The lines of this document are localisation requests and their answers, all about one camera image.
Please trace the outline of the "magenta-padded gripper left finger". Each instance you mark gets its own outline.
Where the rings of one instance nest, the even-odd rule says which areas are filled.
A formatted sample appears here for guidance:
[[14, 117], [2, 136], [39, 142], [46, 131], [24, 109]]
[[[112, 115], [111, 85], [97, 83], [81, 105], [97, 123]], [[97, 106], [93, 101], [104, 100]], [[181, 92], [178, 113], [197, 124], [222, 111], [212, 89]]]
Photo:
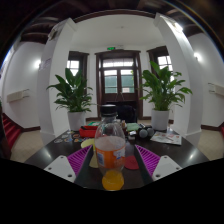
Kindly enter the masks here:
[[69, 156], [58, 156], [45, 168], [45, 171], [79, 186], [83, 186], [88, 176], [89, 163], [92, 156], [93, 146], [89, 145]]

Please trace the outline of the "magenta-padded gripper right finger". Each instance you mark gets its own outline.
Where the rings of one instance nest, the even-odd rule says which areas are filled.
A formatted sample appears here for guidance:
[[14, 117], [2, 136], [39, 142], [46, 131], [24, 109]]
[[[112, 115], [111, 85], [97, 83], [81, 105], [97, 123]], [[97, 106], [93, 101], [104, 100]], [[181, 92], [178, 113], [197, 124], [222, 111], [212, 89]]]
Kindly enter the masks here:
[[145, 185], [160, 180], [182, 169], [168, 155], [158, 156], [150, 150], [136, 145], [134, 150], [141, 176]]

